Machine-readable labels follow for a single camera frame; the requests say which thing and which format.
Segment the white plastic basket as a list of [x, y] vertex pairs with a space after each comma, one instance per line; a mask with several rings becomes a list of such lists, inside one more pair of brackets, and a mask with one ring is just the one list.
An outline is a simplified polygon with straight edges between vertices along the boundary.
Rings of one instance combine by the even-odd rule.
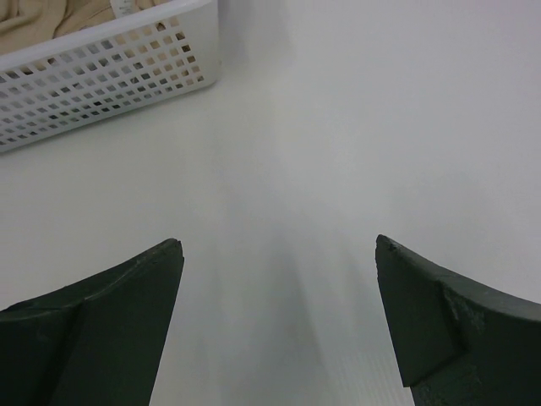
[[218, 4], [169, 1], [1, 58], [1, 150], [216, 82]]

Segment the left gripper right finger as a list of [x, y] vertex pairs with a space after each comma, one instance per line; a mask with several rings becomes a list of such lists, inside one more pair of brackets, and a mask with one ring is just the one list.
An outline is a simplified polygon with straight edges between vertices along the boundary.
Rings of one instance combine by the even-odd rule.
[[538, 405], [540, 306], [376, 239], [402, 384], [417, 405]]

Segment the beige t shirt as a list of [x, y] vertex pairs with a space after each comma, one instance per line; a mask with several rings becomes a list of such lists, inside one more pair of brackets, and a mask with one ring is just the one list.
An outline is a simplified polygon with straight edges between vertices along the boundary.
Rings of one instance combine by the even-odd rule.
[[162, 1], [1, 1], [1, 54], [102, 25]]

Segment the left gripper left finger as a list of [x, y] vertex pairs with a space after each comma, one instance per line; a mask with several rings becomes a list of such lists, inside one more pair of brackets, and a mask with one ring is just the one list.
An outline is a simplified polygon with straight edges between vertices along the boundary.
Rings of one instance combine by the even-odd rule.
[[1, 312], [3, 405], [147, 405], [183, 272], [167, 239]]

